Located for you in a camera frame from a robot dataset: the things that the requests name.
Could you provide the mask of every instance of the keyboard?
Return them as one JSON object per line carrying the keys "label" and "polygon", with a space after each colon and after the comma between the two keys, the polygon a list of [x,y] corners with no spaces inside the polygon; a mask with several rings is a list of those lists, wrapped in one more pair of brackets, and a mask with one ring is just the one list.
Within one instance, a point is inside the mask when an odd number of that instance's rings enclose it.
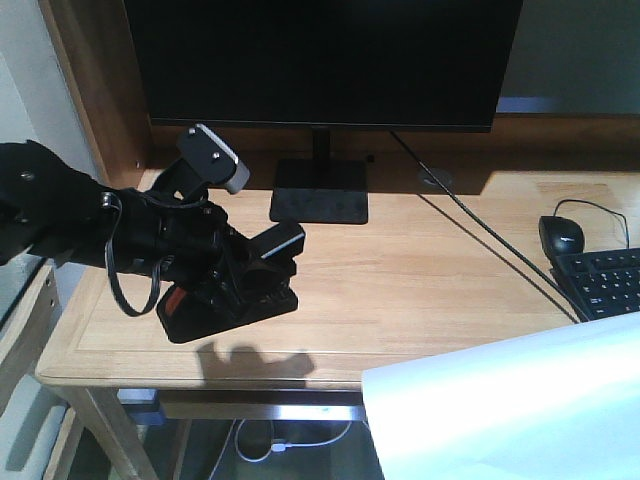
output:
{"label": "keyboard", "polygon": [[559,255],[552,273],[582,321],[640,311],[640,248]]}

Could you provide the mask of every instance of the white sheet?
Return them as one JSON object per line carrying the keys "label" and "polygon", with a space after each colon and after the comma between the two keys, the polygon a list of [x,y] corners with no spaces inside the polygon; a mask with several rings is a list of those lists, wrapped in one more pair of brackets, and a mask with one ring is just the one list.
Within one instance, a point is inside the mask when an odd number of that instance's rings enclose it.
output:
{"label": "white sheet", "polygon": [[365,371],[386,480],[639,479],[640,313]]}

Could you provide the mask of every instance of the power cord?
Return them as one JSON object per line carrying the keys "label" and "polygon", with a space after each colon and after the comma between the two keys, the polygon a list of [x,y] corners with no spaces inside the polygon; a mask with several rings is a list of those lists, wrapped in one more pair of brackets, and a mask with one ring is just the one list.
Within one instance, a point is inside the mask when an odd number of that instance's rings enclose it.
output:
{"label": "power cord", "polygon": [[236,429],[236,433],[234,435],[233,443],[238,456],[245,462],[250,462],[250,463],[262,462],[266,460],[269,457],[269,455],[271,455],[271,453],[284,452],[289,448],[314,448],[314,447],[324,447],[326,445],[331,445],[333,443],[336,443],[340,439],[342,439],[349,432],[349,429],[351,428],[351,425],[353,423],[353,422],[347,422],[345,427],[340,431],[340,433],[338,433],[335,437],[332,437],[328,440],[324,440],[321,442],[311,442],[311,443],[293,443],[293,442],[288,442],[284,439],[275,438],[275,427],[273,425],[273,421],[270,420],[269,424],[270,424],[270,430],[271,430],[271,441],[270,441],[269,449],[266,450],[262,455],[252,457],[248,455],[246,452],[242,451],[242,448],[240,447],[240,441],[239,441],[242,428],[244,427],[247,421],[248,420],[246,419],[241,420],[240,423],[238,424],[238,428]]}
{"label": "power cord", "polygon": [[[394,131],[389,131],[391,136],[404,148],[404,150],[415,160],[415,162],[424,170],[424,172],[429,175],[429,177],[433,180],[433,182],[438,185],[445,192],[451,200],[454,201],[458,207],[462,209],[464,213],[466,213],[474,222],[480,225],[489,235],[491,235],[494,239],[496,239],[503,247],[509,250],[512,254],[514,254],[521,262],[523,262],[527,267],[529,267],[536,275],[538,275],[542,280],[544,280],[558,295],[564,298],[571,306],[579,313],[579,315],[583,318],[588,318],[587,315],[582,311],[580,306],[566,293],[558,287],[549,276],[547,276],[542,270],[540,270],[531,260],[525,257],[520,251],[518,251],[513,245],[507,242],[504,238],[502,238],[495,230],[493,230],[489,225],[487,225],[480,217],[478,217],[469,207],[467,207],[462,200],[460,200],[451,190],[444,185],[438,177],[436,177],[429,167],[427,167],[420,157],[398,136],[398,134]],[[562,309],[562,312],[569,317],[569,319],[577,324],[580,323],[573,315],[569,315],[569,313]]]}
{"label": "power cord", "polygon": [[216,463],[213,464],[213,468],[211,469],[211,472],[209,473],[207,480],[213,480],[213,477],[218,471],[218,467],[220,467],[220,464],[222,463],[222,457],[224,457],[224,452],[226,452],[227,447],[229,446],[229,440],[231,440],[233,429],[236,427],[237,423],[238,423],[237,420],[234,420],[231,422],[231,426],[229,427],[229,430],[227,431],[227,435],[224,439],[224,442],[222,443],[222,448],[220,449],[220,453],[218,454]]}
{"label": "power cord", "polygon": [[540,295],[542,295],[547,300],[549,300],[551,303],[553,303],[558,308],[558,310],[560,310],[562,313],[564,313],[567,317],[571,317],[571,312],[569,312],[558,300],[556,300],[549,292],[547,292],[540,285],[538,285],[536,282],[534,282],[533,278],[531,278],[529,275],[527,275],[526,272],[524,272],[521,268],[519,268],[517,265],[515,265],[513,262],[511,262],[508,258],[506,258],[504,255],[502,255],[500,252],[498,252],[497,249],[495,249],[494,247],[489,245],[487,242],[482,240],[478,235],[473,233],[471,230],[469,230],[467,227],[465,227],[462,223],[460,223],[458,220],[453,218],[451,215],[449,215],[447,212],[445,212],[442,208],[440,208],[438,205],[433,203],[431,200],[429,200],[424,195],[418,194],[418,197],[424,203],[429,205],[436,212],[438,212],[440,215],[442,215],[444,218],[449,220],[456,227],[458,227],[460,230],[462,230],[464,233],[469,235],[476,242],[478,242],[480,245],[482,245],[484,248],[486,248],[489,252],[491,252],[493,255],[495,255],[499,260],[504,262],[505,265],[507,265],[510,269],[512,269],[514,272],[516,272],[518,275],[520,275],[524,279],[525,282],[527,282],[529,285],[531,285],[532,288],[535,288],[540,293]]}

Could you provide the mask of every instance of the black mouse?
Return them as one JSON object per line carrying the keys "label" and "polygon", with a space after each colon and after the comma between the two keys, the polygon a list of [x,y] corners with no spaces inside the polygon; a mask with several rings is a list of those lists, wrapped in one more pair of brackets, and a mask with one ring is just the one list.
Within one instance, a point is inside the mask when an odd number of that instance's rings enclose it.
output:
{"label": "black mouse", "polygon": [[542,250],[552,262],[558,255],[581,253],[584,233],[573,220],[564,217],[542,216],[538,222]]}

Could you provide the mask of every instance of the floor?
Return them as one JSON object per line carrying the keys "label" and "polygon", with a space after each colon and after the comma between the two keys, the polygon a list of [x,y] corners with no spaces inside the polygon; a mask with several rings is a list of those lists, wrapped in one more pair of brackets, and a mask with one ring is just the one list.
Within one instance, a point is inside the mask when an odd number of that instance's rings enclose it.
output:
{"label": "floor", "polygon": [[[215,475],[211,471],[224,446],[231,421],[194,421],[187,443],[180,480],[383,480],[382,471],[366,426],[354,422],[337,442],[318,447],[290,448],[271,453],[265,460],[250,463],[241,459],[230,437]],[[319,443],[334,438],[344,430],[342,422],[276,422],[277,438],[293,443]],[[161,480],[168,479],[167,459],[178,421],[148,427],[145,448]],[[266,422],[247,423],[239,443],[248,456],[259,457],[270,432]],[[93,436],[85,431],[80,441],[69,480],[119,480]]]}

